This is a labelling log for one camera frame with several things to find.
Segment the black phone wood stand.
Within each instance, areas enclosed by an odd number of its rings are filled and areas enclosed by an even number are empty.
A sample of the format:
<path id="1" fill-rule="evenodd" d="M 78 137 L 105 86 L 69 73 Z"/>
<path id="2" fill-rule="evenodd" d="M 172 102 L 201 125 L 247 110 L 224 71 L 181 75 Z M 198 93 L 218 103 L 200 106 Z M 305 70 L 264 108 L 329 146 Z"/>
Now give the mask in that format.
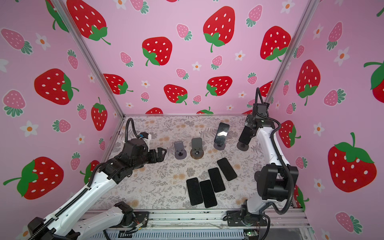
<path id="1" fill-rule="evenodd" d="M 200 182 L 200 188 L 203 196 L 205 208 L 211 208 L 217 206 L 217 199 L 210 180 Z"/>

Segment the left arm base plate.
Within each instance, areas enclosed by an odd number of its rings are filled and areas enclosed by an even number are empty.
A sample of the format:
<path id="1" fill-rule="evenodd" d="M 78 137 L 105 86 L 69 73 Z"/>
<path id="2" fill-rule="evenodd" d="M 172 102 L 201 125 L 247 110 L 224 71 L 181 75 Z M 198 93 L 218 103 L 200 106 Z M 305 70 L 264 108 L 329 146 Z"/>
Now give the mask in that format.
<path id="1" fill-rule="evenodd" d="M 134 211 L 129 214 L 125 214 L 123 220 L 111 228 L 124 228 L 124 229 L 133 229 L 137 225 L 142 224 L 142 227 L 146 227 L 149 219 L 150 212 L 145 211 Z"/>

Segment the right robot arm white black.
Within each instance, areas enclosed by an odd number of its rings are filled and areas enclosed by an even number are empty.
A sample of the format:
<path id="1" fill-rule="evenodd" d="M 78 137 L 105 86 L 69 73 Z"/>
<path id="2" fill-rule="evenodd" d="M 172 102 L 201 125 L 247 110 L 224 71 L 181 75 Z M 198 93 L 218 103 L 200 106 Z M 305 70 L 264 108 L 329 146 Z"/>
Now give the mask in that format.
<path id="1" fill-rule="evenodd" d="M 285 214 L 292 205 L 299 171 L 283 155 L 276 133 L 282 125 L 275 119 L 248 115 L 240 140 L 249 144 L 255 137 L 261 144 L 266 165 L 255 172 L 257 193 L 245 202 L 249 216 L 262 215 L 272 207 L 277 214 Z"/>

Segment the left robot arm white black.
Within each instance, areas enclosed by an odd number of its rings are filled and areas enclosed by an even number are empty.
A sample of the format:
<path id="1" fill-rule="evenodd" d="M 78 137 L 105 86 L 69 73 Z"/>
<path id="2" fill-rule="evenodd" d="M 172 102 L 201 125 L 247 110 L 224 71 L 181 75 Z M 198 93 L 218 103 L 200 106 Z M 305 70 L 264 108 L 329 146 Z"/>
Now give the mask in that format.
<path id="1" fill-rule="evenodd" d="M 94 169 L 89 182 L 70 200 L 44 219 L 36 217 L 28 224 L 30 239 L 86 240 L 110 227 L 138 227 L 133 208 L 124 202 L 88 220 L 81 221 L 80 218 L 134 170 L 163 162 L 166 154 L 167 150 L 163 148 L 150 150 L 143 139 L 127 141 L 117 156 Z"/>

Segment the reflective phone blue edge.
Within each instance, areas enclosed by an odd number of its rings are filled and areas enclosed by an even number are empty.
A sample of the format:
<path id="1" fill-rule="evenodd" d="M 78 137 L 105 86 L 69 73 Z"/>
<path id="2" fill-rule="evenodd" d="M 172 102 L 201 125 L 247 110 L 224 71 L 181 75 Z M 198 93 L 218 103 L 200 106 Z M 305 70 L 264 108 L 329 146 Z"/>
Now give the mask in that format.
<path id="1" fill-rule="evenodd" d="M 224 145 L 229 133 L 230 125 L 226 123 L 220 123 L 217 129 L 217 133 L 214 139 L 214 143 L 217 145 Z"/>

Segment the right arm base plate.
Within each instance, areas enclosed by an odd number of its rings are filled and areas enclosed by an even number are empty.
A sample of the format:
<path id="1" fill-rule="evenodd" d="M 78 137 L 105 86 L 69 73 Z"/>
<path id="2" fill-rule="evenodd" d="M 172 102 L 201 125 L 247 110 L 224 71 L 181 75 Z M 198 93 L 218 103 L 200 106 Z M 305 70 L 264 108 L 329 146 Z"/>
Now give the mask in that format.
<path id="1" fill-rule="evenodd" d="M 229 227 L 266 227 L 267 219 L 261 215 L 242 214 L 240 211 L 227 211 L 223 217 Z"/>

